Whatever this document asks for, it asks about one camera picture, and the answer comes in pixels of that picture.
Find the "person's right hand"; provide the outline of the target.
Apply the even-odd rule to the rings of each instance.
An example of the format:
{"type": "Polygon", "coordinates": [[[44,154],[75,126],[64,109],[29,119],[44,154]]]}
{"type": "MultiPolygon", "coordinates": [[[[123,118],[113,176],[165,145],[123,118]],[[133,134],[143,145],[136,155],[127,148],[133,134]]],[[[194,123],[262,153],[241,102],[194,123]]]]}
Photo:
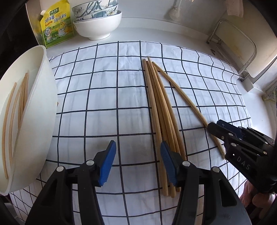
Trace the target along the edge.
{"type": "Polygon", "coordinates": [[[247,207],[250,203],[258,208],[262,208],[262,211],[259,214],[259,218],[262,219],[267,211],[269,210],[271,204],[274,202],[276,198],[276,194],[271,193],[255,193],[256,189],[254,186],[249,182],[246,181],[244,184],[243,194],[240,196],[240,201],[247,207]]]}

